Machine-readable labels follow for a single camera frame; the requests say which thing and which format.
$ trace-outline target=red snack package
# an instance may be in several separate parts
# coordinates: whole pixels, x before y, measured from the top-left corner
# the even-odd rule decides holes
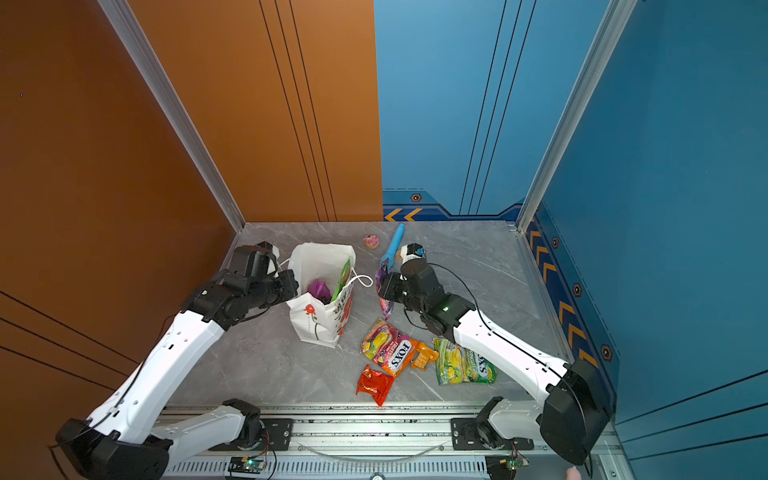
[[[381,406],[384,404],[384,400],[394,382],[395,379],[391,376],[371,370],[371,367],[366,365],[366,369],[362,371],[360,380],[357,382],[357,392],[355,392],[355,395],[360,392],[368,392],[373,395],[376,404]]]

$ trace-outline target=orange wall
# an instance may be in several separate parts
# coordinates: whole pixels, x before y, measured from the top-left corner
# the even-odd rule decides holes
[[[120,385],[233,231],[96,0],[6,2],[0,45],[0,290],[120,353],[0,296],[18,326],[0,321],[2,476],[60,478],[44,445]]]
[[[372,0],[130,0],[247,221],[380,220]]]

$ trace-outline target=blue handle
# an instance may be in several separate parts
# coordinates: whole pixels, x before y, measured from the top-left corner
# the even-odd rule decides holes
[[[392,242],[390,242],[389,248],[386,249],[386,253],[384,253],[384,257],[382,257],[381,261],[382,265],[384,262],[387,262],[387,268],[392,268],[392,264],[395,262],[395,252],[397,252],[397,249],[400,248],[400,240],[402,240],[402,234],[405,231],[405,224],[401,223],[397,226],[397,230],[395,230],[395,236],[392,237]]]

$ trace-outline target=purple object in bag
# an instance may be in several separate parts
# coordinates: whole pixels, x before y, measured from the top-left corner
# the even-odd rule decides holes
[[[306,291],[326,305],[331,303],[331,290],[322,280],[315,280],[310,283],[310,287]]]

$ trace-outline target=shopping bag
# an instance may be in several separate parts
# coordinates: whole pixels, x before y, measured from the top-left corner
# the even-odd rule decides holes
[[[293,249],[288,268],[293,270],[299,284],[299,296],[286,304],[290,308],[293,328],[303,342],[336,347],[349,320],[353,284],[359,280],[363,286],[373,285],[370,276],[355,273],[355,258],[355,250],[350,245],[302,243]],[[348,272],[342,278],[347,262]],[[307,292],[315,280],[323,280],[332,292],[342,283],[341,290],[328,305]]]

